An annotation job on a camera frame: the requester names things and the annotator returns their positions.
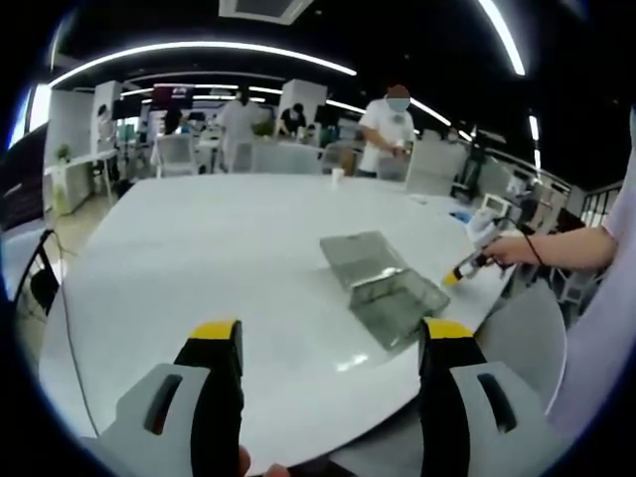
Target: ceiling light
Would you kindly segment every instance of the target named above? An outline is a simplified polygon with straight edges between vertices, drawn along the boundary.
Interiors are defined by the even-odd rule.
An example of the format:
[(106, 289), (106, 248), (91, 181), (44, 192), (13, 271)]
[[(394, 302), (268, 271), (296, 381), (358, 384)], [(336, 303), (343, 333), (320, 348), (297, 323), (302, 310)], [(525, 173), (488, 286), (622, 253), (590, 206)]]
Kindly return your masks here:
[(192, 96), (192, 99), (222, 99), (222, 100), (232, 100), (236, 99), (236, 96), (228, 96), (225, 94), (195, 94)]
[(250, 86), (250, 91), (270, 92), (271, 94), (282, 94), (282, 89), (272, 89), (271, 87)]
[(539, 149), (535, 149), (535, 169), (537, 172), (541, 171), (541, 151)]
[(431, 109), (430, 107), (426, 106), (425, 104), (422, 104), (421, 102), (419, 102), (417, 99), (410, 99), (410, 103), (421, 109), (422, 111), (424, 111), (427, 114), (430, 114), (431, 116), (433, 116), (435, 119), (437, 119), (439, 122), (441, 122), (442, 124), (445, 124), (446, 126), (450, 126), (450, 121), (448, 119), (446, 119), (444, 116), (442, 116), (441, 114), (439, 114), (437, 111), (434, 111), (433, 109)]
[(185, 82), (155, 82), (155, 87), (195, 87), (194, 84), (187, 84)]
[(358, 112), (360, 114), (365, 113), (364, 109), (360, 109), (359, 107), (345, 104), (344, 102), (332, 101), (331, 99), (327, 99), (327, 104), (329, 104), (330, 106), (341, 107), (342, 109), (347, 109), (349, 111)]
[(530, 130), (533, 133), (533, 139), (538, 141), (539, 140), (539, 123), (537, 122), (537, 119), (534, 116), (530, 116), (529, 120), (530, 120)]
[(524, 69), (524, 64), (521, 61), (521, 57), (519, 56), (519, 51), (517, 50), (517, 45), (515, 45), (515, 41), (513, 40), (513, 36), (510, 34), (510, 30), (508, 30), (508, 25), (504, 21), (504, 17), (501, 16), (501, 12), (497, 8), (497, 5), (493, 2), (493, 0), (479, 0), (482, 8), (490, 18), (490, 21), (494, 25), (497, 33), (499, 34), (499, 38), (504, 44), (506, 48), (506, 52), (508, 53), (508, 57), (513, 64), (513, 69), (515, 73), (520, 77), (524, 77), (526, 75), (526, 70)]
[(146, 87), (144, 89), (134, 89), (133, 91), (123, 92), (120, 96), (125, 97), (125, 96), (133, 96), (134, 94), (143, 94), (144, 92), (151, 92), (153, 89), (154, 87)]
[(344, 73), (345, 75), (349, 75), (354, 77), (357, 73), (354, 70), (343, 67), (341, 65), (337, 65), (332, 62), (328, 62), (326, 60), (322, 60), (320, 58), (311, 57), (309, 55), (304, 55), (302, 53), (291, 52), (289, 50), (282, 50), (280, 48), (267, 47), (265, 45), (253, 45), (249, 43), (235, 43), (235, 42), (173, 42), (173, 43), (160, 43), (157, 45), (146, 45), (145, 47), (137, 47), (130, 48), (128, 50), (123, 50), (121, 52), (113, 53), (111, 55), (106, 55), (105, 57), (97, 58), (88, 63), (84, 63), (83, 65), (73, 68), (69, 72), (60, 75), (55, 78), (53, 81), (49, 83), (49, 87), (57, 86), (58, 84), (76, 76), (80, 73), (86, 72), (92, 68), (95, 68), (99, 65), (103, 65), (104, 63), (112, 62), (114, 60), (119, 60), (120, 58), (132, 57), (135, 55), (141, 55), (144, 53), (151, 52), (160, 52), (164, 50), (176, 50), (180, 48), (223, 48), (223, 49), (231, 49), (231, 50), (246, 50), (251, 52), (260, 52), (260, 53), (270, 53), (273, 55), (280, 55), (283, 57), (295, 58), (296, 60), (302, 60), (304, 62), (313, 63), (315, 65), (320, 65), (321, 67), (329, 68), (330, 70), (335, 70), (340, 73)]
[(29, 117), (29, 131), (49, 120), (51, 108), (51, 88), (48, 84), (38, 84), (31, 104), (31, 116)]
[(459, 131), (459, 135), (461, 137), (463, 137), (464, 139), (466, 139), (468, 142), (472, 142), (473, 141), (473, 138), (467, 132)]
[[(236, 96), (229, 96), (226, 94), (195, 94), (194, 96), (192, 96), (192, 99), (195, 100), (202, 100), (202, 101), (232, 101), (233, 99), (236, 99)], [(265, 102), (265, 98), (264, 97), (251, 97), (249, 99), (250, 101), (253, 102)]]
[(238, 84), (195, 84), (195, 87), (208, 87), (209, 89), (239, 89)]

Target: white chair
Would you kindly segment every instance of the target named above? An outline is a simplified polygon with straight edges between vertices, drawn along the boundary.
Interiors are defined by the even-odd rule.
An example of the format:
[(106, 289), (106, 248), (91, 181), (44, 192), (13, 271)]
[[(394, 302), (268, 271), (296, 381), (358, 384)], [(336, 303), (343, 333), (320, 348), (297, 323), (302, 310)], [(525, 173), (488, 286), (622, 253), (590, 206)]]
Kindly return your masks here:
[(253, 147), (252, 172), (260, 174), (321, 174), (321, 162), (310, 147), (258, 144)]
[(233, 173), (251, 172), (252, 151), (253, 145), (250, 142), (243, 142), (237, 146), (237, 157), (232, 164)]
[(410, 157), (406, 190), (409, 193), (449, 196), (468, 153), (461, 144), (442, 142), (434, 131), (415, 141)]
[(553, 268), (550, 271), (550, 285), (558, 303), (581, 306), (587, 295), (603, 279), (604, 273), (595, 271), (569, 271)]
[(548, 284), (539, 280), (493, 313), (476, 335), (489, 362), (500, 361), (552, 407), (565, 369), (565, 323)]
[(197, 175), (199, 164), (190, 134), (170, 134), (155, 139), (151, 162), (157, 166), (157, 177)]
[(404, 182), (408, 162), (395, 157), (382, 157), (378, 162), (378, 178), (383, 181)]

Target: black ceiling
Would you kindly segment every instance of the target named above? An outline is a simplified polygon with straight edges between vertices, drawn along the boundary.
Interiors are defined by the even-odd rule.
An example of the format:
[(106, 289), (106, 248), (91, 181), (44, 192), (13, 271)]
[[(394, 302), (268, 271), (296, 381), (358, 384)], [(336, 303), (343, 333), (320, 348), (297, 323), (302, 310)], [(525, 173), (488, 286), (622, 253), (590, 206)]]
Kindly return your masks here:
[[(216, 1), (152, 6), (139, 0), (102, 1), (84, 4), (73, 14), (59, 51), (87, 61), (134, 46), (204, 39), (293, 50), (358, 75), (272, 55), (178, 50), (117, 61), (76, 77), (67, 87), (178, 71), (243, 72), (314, 80), (327, 84), (334, 99), (364, 107), (382, 94), (387, 78), (397, 77), (413, 97), (451, 120), (477, 122), (503, 134), (508, 152), (529, 162), (534, 145), (527, 118), (532, 111), (540, 119), (545, 169), (585, 189), (621, 179), (629, 145), (628, 101), (633, 99), (629, 86), (636, 85), (630, 76), (636, 51), (630, 48), (633, 2), (591, 2), (602, 5), (587, 15), (568, 8), (576, 0), (495, 3), (520, 50), (524, 78), (512, 71), (477, 0), (316, 0), (288, 27), (219, 18)], [(150, 82), (160, 80), (190, 82), (192, 77)], [(194, 82), (230, 80), (196, 76)], [(439, 127), (421, 111), (413, 117), (419, 128)]]

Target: hand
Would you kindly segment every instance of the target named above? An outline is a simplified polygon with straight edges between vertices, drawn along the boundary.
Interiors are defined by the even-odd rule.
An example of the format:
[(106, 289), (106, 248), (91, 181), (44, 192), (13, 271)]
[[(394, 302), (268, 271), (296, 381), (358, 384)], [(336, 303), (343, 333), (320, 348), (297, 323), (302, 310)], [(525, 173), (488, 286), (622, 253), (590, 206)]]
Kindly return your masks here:
[(484, 255), (494, 258), (502, 265), (528, 262), (530, 247), (523, 237), (497, 238), (484, 250)]
[[(247, 475), (247, 471), (249, 470), (249, 466), (251, 465), (251, 459), (249, 458), (249, 453), (247, 449), (243, 446), (238, 448), (238, 477), (243, 477)], [(263, 477), (290, 477), (289, 471), (285, 469), (283, 466), (274, 464)]]

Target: black hair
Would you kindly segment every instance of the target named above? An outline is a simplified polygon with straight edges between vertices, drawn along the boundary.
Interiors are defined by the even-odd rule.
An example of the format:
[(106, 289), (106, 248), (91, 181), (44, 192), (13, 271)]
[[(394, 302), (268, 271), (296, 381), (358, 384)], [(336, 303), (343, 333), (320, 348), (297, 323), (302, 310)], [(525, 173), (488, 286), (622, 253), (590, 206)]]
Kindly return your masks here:
[(177, 106), (171, 106), (166, 111), (166, 115), (163, 116), (164, 134), (172, 134), (177, 130), (181, 122), (181, 116), (181, 109)]
[(238, 100), (243, 106), (245, 106), (249, 101), (249, 88), (242, 85), (238, 88), (238, 92), (240, 93), (240, 98)]

